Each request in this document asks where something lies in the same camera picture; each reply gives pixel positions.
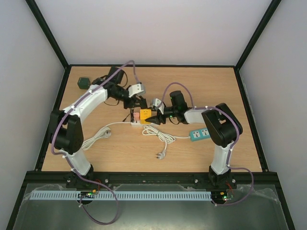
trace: power strip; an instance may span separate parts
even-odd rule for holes
[[[130,122],[132,127],[143,127],[143,126],[159,126],[157,124],[154,123],[149,123],[149,124],[141,124],[141,121],[134,121],[134,122]]]
[[[204,140],[210,138],[207,128],[196,129],[189,134],[191,141]]]

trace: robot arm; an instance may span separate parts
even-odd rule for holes
[[[80,175],[87,175],[92,168],[81,148],[83,143],[82,123],[87,116],[109,97],[123,101],[124,107],[126,108],[133,108],[136,106],[147,107],[146,100],[140,96],[145,93],[145,87],[142,83],[129,86],[127,89],[118,86],[122,79],[122,77],[120,77],[123,75],[122,72],[123,70],[96,91],[94,91],[94,89],[97,87],[97,84],[105,81],[105,79],[98,78],[94,80],[88,91],[80,98],[87,94],[89,94],[89,96],[84,98],[78,106],[75,107],[75,104],[77,104],[79,99],[61,111],[56,109],[51,112],[48,125],[48,140],[50,143],[52,142],[60,120],[72,109],[59,129],[54,148],[58,149],[59,152],[63,154],[63,158],[67,160],[72,170],[76,170]]]
[[[229,171],[227,166],[232,154],[229,150],[236,139],[234,125],[227,117],[216,110],[188,108],[180,91],[171,92],[170,98],[172,106],[166,107],[162,104],[158,108],[157,106],[161,101],[154,99],[152,104],[153,109],[157,110],[157,115],[146,119],[146,121],[159,125],[161,123],[165,124],[168,117],[176,117],[178,122],[183,124],[205,123],[210,137],[215,143],[214,158],[209,167],[209,173],[212,184],[216,184]],[[225,103],[221,103],[216,108],[229,115],[238,127],[239,134],[241,135],[243,128],[229,107]]]

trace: teal power strip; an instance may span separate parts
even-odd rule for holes
[[[204,140],[210,137],[209,131],[207,128],[196,129],[190,132],[191,141]]]

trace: dark green object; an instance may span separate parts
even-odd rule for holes
[[[91,81],[89,78],[79,78],[78,80],[78,86],[82,90],[88,90],[91,85]]]

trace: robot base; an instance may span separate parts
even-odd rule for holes
[[[224,187],[226,181],[231,182],[231,176],[230,176],[230,172],[231,170],[229,169],[227,172],[217,175],[213,169],[211,168],[211,166],[209,166],[209,181],[210,183],[218,188],[218,187]]]
[[[88,173],[83,176],[83,178],[91,181],[94,180],[94,168],[92,165]],[[92,190],[97,188],[96,184],[88,183],[81,180],[74,172],[71,172],[69,175],[67,175],[66,179],[66,188],[75,188],[77,190]]]

